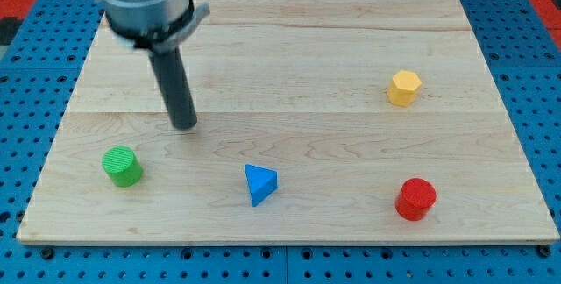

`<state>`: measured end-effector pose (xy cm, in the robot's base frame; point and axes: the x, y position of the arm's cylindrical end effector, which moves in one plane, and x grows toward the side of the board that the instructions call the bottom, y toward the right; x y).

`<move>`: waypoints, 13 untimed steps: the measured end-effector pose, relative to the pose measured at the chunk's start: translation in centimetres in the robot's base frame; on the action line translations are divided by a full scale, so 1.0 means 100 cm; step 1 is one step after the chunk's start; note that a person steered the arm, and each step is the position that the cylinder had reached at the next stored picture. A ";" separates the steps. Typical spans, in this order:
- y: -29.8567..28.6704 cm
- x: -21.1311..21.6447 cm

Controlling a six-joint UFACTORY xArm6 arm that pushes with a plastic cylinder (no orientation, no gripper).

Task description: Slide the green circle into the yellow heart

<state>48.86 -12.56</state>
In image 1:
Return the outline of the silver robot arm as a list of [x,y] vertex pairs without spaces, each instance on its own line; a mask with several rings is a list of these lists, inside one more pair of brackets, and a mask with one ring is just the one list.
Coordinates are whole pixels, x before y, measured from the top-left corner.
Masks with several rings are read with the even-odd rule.
[[197,124],[195,105],[181,58],[180,44],[210,14],[194,0],[99,0],[111,30],[134,49],[146,50],[171,125]]

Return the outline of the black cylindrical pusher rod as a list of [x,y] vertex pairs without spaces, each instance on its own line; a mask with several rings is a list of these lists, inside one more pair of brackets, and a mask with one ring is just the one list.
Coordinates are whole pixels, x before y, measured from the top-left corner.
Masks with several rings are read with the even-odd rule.
[[149,60],[171,125],[177,130],[193,128],[197,115],[179,49],[150,52]]

